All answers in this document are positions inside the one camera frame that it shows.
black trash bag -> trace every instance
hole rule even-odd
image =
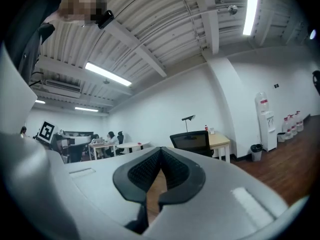
[[[261,144],[252,145],[250,148],[251,148],[251,151],[254,152],[254,153],[262,151],[262,145]]]

ceiling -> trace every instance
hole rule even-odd
[[[247,0],[107,0],[115,16],[105,29],[81,27],[54,21],[55,31],[40,46],[40,60],[32,82],[38,99],[52,106],[72,109],[74,104],[98,108],[107,113],[148,77],[164,79],[188,58],[205,62],[202,51],[219,52],[219,47],[246,42],[242,35]],[[230,15],[228,6],[238,12]],[[187,18],[199,12],[217,9]],[[259,47],[265,41],[282,43],[306,35],[306,23],[293,0],[259,0],[251,40]],[[132,82],[130,87],[110,81],[84,69],[91,62]],[[55,80],[81,88],[79,98],[50,93],[45,80]]]

trash can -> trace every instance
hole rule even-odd
[[[251,147],[252,151],[252,161],[260,161],[261,160],[261,153],[262,153],[262,145],[261,144],[255,144],[252,145]]]
[[[279,132],[277,135],[276,135],[277,139],[278,139],[278,142],[285,142],[286,140],[286,133],[285,132]]]

water cooler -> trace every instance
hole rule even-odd
[[[264,92],[256,95],[257,113],[260,125],[261,143],[265,151],[277,147],[277,131],[273,111],[269,111],[269,102]]]

table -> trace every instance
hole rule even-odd
[[[225,152],[225,161],[230,163],[230,140],[221,133],[209,134],[209,145],[211,150],[218,150],[221,160],[222,150]]]
[[[108,148],[113,146],[113,154],[116,156],[116,145],[114,144],[102,144],[102,145],[94,145],[94,144],[89,144],[90,148],[93,148],[93,154],[94,154],[94,159],[97,160],[97,154],[96,154],[96,149],[101,149],[101,148]]]
[[[141,144],[138,144],[138,142],[128,142],[128,143],[119,144],[116,147],[118,149],[129,149],[129,153],[132,153],[132,148],[140,147],[141,150],[143,150],[144,149],[144,145],[149,144],[150,141],[140,142],[140,143]]]

